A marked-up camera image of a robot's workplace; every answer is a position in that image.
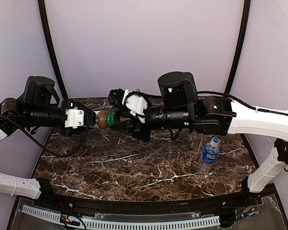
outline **bottle label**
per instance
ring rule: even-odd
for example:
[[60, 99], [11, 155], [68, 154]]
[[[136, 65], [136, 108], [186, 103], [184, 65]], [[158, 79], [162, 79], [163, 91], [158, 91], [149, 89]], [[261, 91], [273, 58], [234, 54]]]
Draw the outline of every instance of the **bottle label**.
[[212, 164], [213, 162], [216, 161], [216, 157], [217, 157], [218, 153], [217, 154], [211, 154], [209, 153], [206, 148], [204, 148], [203, 150], [203, 161], [206, 163], [206, 164]]

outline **green object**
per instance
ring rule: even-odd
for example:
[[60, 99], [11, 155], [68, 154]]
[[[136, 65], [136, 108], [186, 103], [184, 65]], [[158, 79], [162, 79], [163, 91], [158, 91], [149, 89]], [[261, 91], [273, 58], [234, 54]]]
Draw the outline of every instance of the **green object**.
[[120, 115], [117, 113], [109, 113], [106, 117], [106, 125], [111, 127], [120, 122]]

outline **white wall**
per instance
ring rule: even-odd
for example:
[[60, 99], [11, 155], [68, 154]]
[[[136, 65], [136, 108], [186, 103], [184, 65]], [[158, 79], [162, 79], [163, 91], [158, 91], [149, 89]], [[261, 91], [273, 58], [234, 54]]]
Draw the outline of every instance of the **white wall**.
[[[232, 94], [253, 105], [288, 109], [288, 0], [252, 1]], [[270, 140], [248, 139], [262, 163], [272, 149]], [[288, 173], [274, 182], [288, 218]]]
[[198, 90], [224, 91], [243, 0], [48, 0], [70, 97], [111, 89], [159, 94], [157, 78], [193, 73]]
[[[0, 0], [0, 103], [19, 97], [31, 75], [55, 78], [37, 1]], [[48, 134], [43, 129], [36, 137], [44, 143]], [[0, 143], [0, 172], [30, 178], [39, 154], [40, 148], [16, 131]], [[0, 230], [6, 229], [13, 204], [14, 197], [0, 194]]]

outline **marble table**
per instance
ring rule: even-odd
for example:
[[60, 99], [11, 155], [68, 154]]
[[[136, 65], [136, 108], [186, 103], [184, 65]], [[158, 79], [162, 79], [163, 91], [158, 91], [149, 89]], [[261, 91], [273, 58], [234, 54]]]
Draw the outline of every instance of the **marble table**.
[[[113, 108], [107, 99], [78, 99], [99, 111]], [[209, 174], [195, 166], [211, 135], [183, 130], [171, 141], [168, 131], [152, 131], [143, 143], [111, 129], [92, 129], [73, 156], [57, 158], [43, 152], [34, 178], [48, 178], [59, 195], [112, 201], [170, 201], [238, 192], [242, 180], [255, 171], [240, 135], [219, 136], [220, 154]], [[81, 135], [64, 137], [54, 129], [46, 147], [68, 153]]]

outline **plastic bottle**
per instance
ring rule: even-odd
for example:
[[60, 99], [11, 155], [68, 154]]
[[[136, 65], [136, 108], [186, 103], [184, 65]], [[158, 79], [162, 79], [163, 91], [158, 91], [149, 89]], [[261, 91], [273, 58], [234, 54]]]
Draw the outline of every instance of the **plastic bottle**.
[[216, 161], [216, 157], [219, 154], [220, 139], [213, 137], [210, 142], [205, 144], [202, 157], [196, 164], [196, 170], [199, 174], [206, 174], [209, 172], [212, 163]]

